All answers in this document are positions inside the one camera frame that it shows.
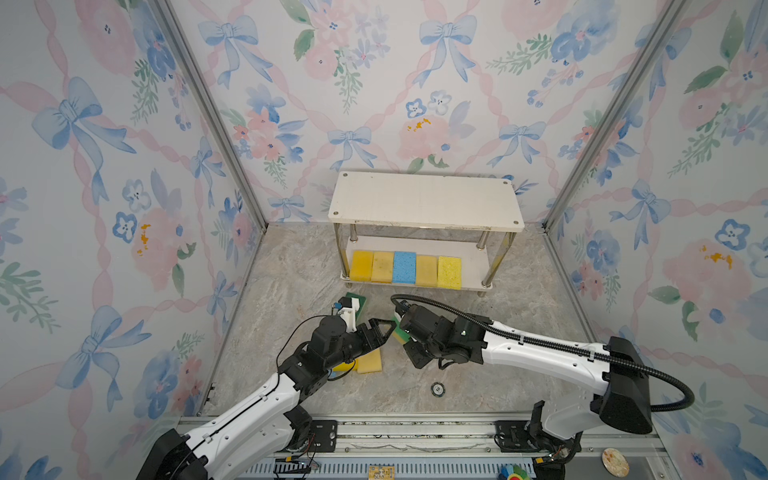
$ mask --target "white robotic arm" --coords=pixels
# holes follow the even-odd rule
[[[175,430],[154,444],[137,480],[232,480],[260,459],[288,449],[310,449],[311,416],[300,406],[329,381],[334,366],[350,363],[383,345],[396,328],[392,320],[371,319],[356,326],[359,303],[344,298],[338,315],[326,316],[312,339],[302,343],[256,392],[215,420],[180,436]],[[476,362],[516,366],[572,382],[579,390],[534,405],[531,420],[501,439],[503,452],[575,452],[580,433],[599,425],[646,434],[652,411],[682,409],[694,395],[679,380],[642,364],[631,343],[617,337],[602,343],[566,342],[513,329],[487,317],[460,312],[434,300],[394,295],[400,328],[411,339],[404,348],[421,369],[437,359],[439,368]],[[438,316],[425,303],[454,313]],[[389,329],[382,334],[379,326]],[[684,398],[662,406],[649,400],[648,378],[680,389]],[[554,456],[549,460],[555,463]]]

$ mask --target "blue sponge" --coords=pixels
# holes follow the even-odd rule
[[[416,283],[416,254],[395,252],[395,266],[392,269],[392,283]]]

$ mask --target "round coaster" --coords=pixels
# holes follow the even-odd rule
[[[432,384],[432,394],[437,397],[445,395],[445,386],[440,382]]]
[[[603,451],[603,465],[614,477],[629,475],[629,463],[617,449],[605,449]]]

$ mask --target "white shelf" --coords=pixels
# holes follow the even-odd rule
[[[523,231],[515,189],[503,178],[342,172],[328,211],[333,223]]]
[[[347,242],[346,257],[349,266],[352,267],[353,252],[355,250],[370,250],[379,252],[415,252],[417,255],[433,255],[435,257],[458,257],[462,259],[462,290],[485,292],[490,288],[484,288],[480,282],[488,272],[488,254],[486,250],[478,250],[474,242],[455,242],[450,240],[422,240],[418,238],[400,237],[369,237],[358,236],[355,243]],[[373,285],[415,286],[411,283],[371,283]]]

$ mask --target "marble floor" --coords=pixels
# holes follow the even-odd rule
[[[446,240],[478,237],[476,232],[391,227],[360,227],[359,234]],[[501,239],[501,233],[490,236],[491,256]],[[332,303],[348,291],[367,298],[366,319],[391,318],[394,309],[389,296],[412,293],[532,333],[586,340],[543,239],[536,233],[517,235],[494,280],[494,289],[480,298],[467,291],[360,284],[348,288],[339,279],[339,257],[330,224],[273,223],[250,274],[214,375],[215,392],[203,414],[220,414],[261,386],[275,371],[275,355],[296,325],[309,316],[329,312]],[[317,320],[311,320],[302,326],[286,352],[308,340],[316,325]],[[512,412],[530,410],[538,400],[575,391],[568,382],[509,366],[466,363],[441,371],[433,361],[417,370],[395,339],[382,347],[382,364],[382,372],[352,372],[326,384],[303,407],[314,414]],[[443,397],[431,394],[434,382],[445,385]]]

